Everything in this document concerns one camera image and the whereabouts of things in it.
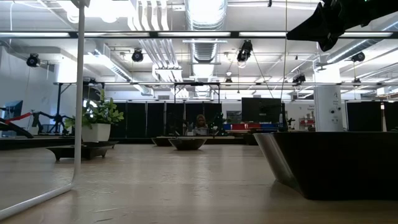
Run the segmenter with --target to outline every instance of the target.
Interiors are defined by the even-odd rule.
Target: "green plant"
[[[117,105],[113,103],[113,98],[105,101],[105,92],[101,90],[100,101],[88,100],[85,107],[83,107],[81,125],[87,126],[90,129],[92,124],[116,124],[124,119],[123,112],[119,112]],[[65,128],[75,125],[76,118],[68,118],[65,120]]]

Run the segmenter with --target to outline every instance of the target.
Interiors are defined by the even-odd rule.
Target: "white column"
[[[340,82],[340,69],[336,65],[324,66],[324,70],[320,70],[320,67],[314,66],[314,68],[314,82]],[[314,88],[314,102],[316,131],[343,131],[340,86],[316,86]]]

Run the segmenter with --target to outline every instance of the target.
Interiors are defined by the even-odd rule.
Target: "ceiling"
[[[224,29],[261,31],[291,30],[312,15],[313,8],[316,7],[318,2],[317,0],[288,0],[288,2],[274,0],[274,5],[272,7],[267,7],[267,2],[265,1],[228,1]],[[44,1],[44,3],[49,7],[59,7],[59,4],[55,1]],[[43,5],[36,2],[36,0],[16,0],[16,3],[12,5],[12,16],[10,17],[11,4],[12,1],[0,2],[0,30],[11,30],[10,18],[12,18],[12,30],[14,31],[59,31],[76,30],[77,28],[77,24],[68,22],[67,13],[64,9],[53,9],[53,12],[50,12],[48,9],[38,9],[26,5],[43,7]],[[169,6],[169,27],[172,30],[186,30],[185,11],[182,10],[183,0],[169,0],[167,4]],[[298,6],[304,9],[294,9],[294,7]],[[352,30],[380,31],[378,30],[379,25],[393,17],[398,18],[398,14],[376,19],[367,27],[354,27]],[[114,23],[103,22],[98,17],[86,18],[86,31],[98,32],[111,30],[128,31],[127,18],[120,17]],[[253,39],[252,44],[255,56],[252,54],[246,67],[240,69],[238,69],[238,64],[236,63],[236,52],[241,47],[243,39],[228,39],[227,41],[227,43],[220,44],[216,59],[216,62],[220,63],[220,65],[215,65],[213,74],[214,82],[216,80],[223,82],[226,78],[226,72],[232,73],[234,82],[254,82],[264,78],[269,82],[280,82],[284,75],[286,75],[288,81],[291,81],[290,78],[296,75],[296,73],[290,73],[290,71],[298,67],[305,60],[318,54],[331,54],[350,44],[353,40],[341,39],[328,52],[319,52],[314,42],[286,41],[284,39]],[[75,39],[19,39],[13,40],[12,43],[18,46],[58,47],[74,57],[77,56],[77,40]],[[152,61],[145,53],[142,62],[133,63],[131,60],[134,49],[142,47],[137,39],[101,39],[96,40],[96,44],[97,46],[106,44],[112,51],[111,59],[122,66],[123,70],[127,71],[135,80],[144,82],[155,81],[151,75]],[[189,45],[184,44],[182,39],[174,39],[173,46],[178,63],[183,70],[182,77],[189,78],[192,76],[192,65],[190,65],[192,60]],[[398,52],[395,51],[395,48],[397,46],[398,40],[383,40],[364,50],[363,52],[366,55],[366,60],[363,63],[356,64],[355,69],[352,62],[339,63],[341,80],[351,81],[354,79],[355,75],[359,76],[374,72],[396,63]],[[380,55],[386,52],[389,52],[389,54],[380,57]],[[115,81],[114,73],[104,65],[90,64],[88,68],[92,69],[92,71],[98,75],[97,78],[99,79],[112,82]],[[312,69],[305,72],[307,81],[312,80],[312,74]],[[372,76],[367,79],[367,82],[379,82],[397,75],[395,70],[389,70],[387,73],[380,73]],[[374,87],[369,86],[365,89],[374,89]]]

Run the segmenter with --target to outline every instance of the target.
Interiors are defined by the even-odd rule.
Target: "white planter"
[[[111,134],[110,124],[92,124],[92,129],[87,126],[81,127],[83,142],[108,141]]]

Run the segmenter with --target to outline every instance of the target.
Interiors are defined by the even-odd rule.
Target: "ductwork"
[[[227,0],[184,0],[185,16],[189,30],[211,31],[224,27]],[[211,63],[216,60],[218,44],[191,44],[193,63]],[[214,65],[192,65],[195,76],[212,76]]]
[[[391,19],[387,20],[383,24],[377,26],[373,30],[381,30],[381,31],[390,31],[396,32],[398,31],[398,16],[394,16]],[[336,50],[332,54],[330,54],[326,61],[327,63],[338,63],[344,59],[352,57],[361,51],[380,43],[383,39],[367,39],[367,40],[354,40],[348,45]],[[304,71],[312,66],[312,62],[304,63],[298,69]]]

